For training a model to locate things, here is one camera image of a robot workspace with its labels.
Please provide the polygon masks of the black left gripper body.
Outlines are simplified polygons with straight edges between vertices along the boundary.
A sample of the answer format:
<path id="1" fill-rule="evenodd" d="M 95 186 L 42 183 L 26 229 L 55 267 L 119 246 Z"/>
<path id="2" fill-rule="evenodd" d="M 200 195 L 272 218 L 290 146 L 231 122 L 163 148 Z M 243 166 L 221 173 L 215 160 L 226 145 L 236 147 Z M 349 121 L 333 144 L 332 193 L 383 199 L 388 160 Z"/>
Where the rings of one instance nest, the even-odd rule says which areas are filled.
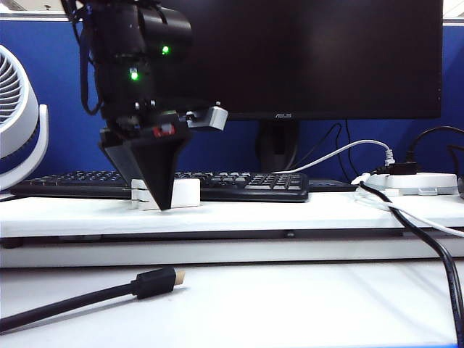
<path id="1" fill-rule="evenodd" d="M 153 105 L 110 103 L 101 107 L 106 127 L 100 131 L 104 146 L 119 146 L 126 141 L 149 139 L 156 142 L 191 139 L 191 131 L 175 110 L 162 111 Z"/>

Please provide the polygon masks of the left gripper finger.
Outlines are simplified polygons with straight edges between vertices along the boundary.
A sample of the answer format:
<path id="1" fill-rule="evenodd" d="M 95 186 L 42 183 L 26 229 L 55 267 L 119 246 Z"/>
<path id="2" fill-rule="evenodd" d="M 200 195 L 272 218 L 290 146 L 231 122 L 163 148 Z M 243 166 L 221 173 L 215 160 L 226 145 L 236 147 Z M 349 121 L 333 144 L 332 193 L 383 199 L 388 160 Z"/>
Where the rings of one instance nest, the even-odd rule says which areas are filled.
<path id="1" fill-rule="evenodd" d="M 191 139 L 190 133 L 145 135 L 123 142 L 128 153 L 128 180 L 142 180 L 161 210 L 172 206 L 173 181 L 178 157 Z"/>
<path id="2" fill-rule="evenodd" d="M 143 178 L 131 151 L 124 145 L 105 146 L 99 143 L 99 148 L 126 183 Z"/>

